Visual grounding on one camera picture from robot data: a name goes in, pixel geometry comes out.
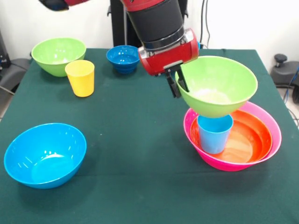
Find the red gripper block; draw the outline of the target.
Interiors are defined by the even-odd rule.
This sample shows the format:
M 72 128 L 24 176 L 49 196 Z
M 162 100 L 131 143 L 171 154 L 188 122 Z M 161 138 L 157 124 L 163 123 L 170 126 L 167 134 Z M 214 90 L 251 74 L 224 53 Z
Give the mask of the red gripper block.
M 170 67 L 197 59 L 199 47 L 192 29 L 185 30 L 183 41 L 185 42 L 179 42 L 170 48 L 156 51 L 153 54 L 144 47 L 140 47 L 138 49 L 140 62 L 147 73 L 155 76 L 165 73 Z M 172 79 L 170 73 L 166 74 L 166 79 L 174 98 L 181 97 L 180 90 L 189 92 L 182 69 L 176 69 L 176 82 Z

